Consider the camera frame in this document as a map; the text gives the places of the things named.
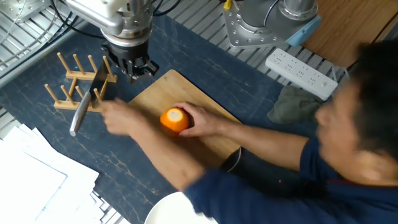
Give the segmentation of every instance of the stack of papers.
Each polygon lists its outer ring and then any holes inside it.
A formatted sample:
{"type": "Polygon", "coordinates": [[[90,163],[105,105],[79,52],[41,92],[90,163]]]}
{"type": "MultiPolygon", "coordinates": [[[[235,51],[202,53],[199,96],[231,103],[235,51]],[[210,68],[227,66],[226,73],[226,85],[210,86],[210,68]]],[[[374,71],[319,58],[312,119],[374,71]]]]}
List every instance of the stack of papers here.
{"type": "Polygon", "coordinates": [[[22,125],[0,140],[1,223],[101,223],[98,173],[58,153],[22,125]]]}

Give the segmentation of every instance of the white power strip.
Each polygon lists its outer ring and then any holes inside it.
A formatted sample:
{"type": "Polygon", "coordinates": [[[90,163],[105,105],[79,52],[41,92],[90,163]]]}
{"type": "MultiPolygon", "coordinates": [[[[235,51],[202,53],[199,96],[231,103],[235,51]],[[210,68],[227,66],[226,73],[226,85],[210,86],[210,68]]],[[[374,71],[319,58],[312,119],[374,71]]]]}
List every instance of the white power strip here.
{"type": "Polygon", "coordinates": [[[324,101],[338,85],[331,78],[281,49],[276,49],[267,58],[266,66],[324,101]]]}

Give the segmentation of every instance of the man's hand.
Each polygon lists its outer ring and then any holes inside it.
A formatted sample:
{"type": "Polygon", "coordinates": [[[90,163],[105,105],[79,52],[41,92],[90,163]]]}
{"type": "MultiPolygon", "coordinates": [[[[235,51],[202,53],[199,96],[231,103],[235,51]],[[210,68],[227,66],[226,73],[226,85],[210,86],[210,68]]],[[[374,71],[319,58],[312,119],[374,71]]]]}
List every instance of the man's hand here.
{"type": "Polygon", "coordinates": [[[182,131],[180,135],[183,137],[219,134],[219,131],[223,128],[224,124],[230,122],[227,119],[209,113],[205,109],[191,103],[176,103],[173,107],[184,109],[193,118],[194,126],[182,131]]]}
{"type": "Polygon", "coordinates": [[[102,115],[108,131],[118,135],[134,135],[134,130],[139,130],[142,124],[147,123],[147,119],[137,110],[128,107],[120,100],[104,101],[100,104],[102,115]]]}

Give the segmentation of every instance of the orange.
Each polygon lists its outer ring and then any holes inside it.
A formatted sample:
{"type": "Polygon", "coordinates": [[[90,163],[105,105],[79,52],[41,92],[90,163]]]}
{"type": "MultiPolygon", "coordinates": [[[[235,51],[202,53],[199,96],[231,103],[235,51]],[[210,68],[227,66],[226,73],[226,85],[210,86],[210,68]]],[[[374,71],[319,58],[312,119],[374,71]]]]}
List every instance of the orange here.
{"type": "Polygon", "coordinates": [[[160,116],[160,123],[166,134],[178,136],[180,132],[189,128],[189,117],[180,108],[171,108],[160,116]]]}

